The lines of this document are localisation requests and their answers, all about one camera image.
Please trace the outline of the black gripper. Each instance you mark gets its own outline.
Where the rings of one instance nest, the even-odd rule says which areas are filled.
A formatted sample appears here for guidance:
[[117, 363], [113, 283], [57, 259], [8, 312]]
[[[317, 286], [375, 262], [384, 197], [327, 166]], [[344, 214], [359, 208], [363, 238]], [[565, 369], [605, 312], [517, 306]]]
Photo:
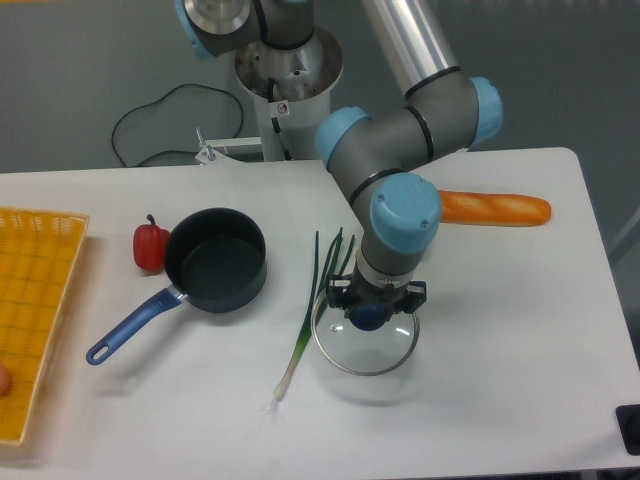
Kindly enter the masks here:
[[327, 303], [331, 308], [349, 310], [353, 316], [367, 305], [383, 307], [389, 314], [415, 313], [427, 301], [425, 281], [400, 284], [383, 280], [372, 284], [360, 273], [351, 277], [331, 277], [327, 283]]

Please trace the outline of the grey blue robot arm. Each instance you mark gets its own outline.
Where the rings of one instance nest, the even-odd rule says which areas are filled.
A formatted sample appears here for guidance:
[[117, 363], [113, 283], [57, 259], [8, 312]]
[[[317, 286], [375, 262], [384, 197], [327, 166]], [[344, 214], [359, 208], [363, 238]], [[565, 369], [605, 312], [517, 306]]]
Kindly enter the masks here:
[[234, 54], [265, 159], [321, 159], [348, 201], [364, 235], [353, 272], [332, 279], [326, 296], [371, 330], [426, 299], [413, 274], [443, 207], [416, 169], [497, 133], [503, 109], [488, 80], [463, 74], [426, 2], [363, 8], [405, 99], [380, 119], [357, 107], [331, 109], [342, 53], [316, 25], [311, 2], [175, 3], [197, 55]]

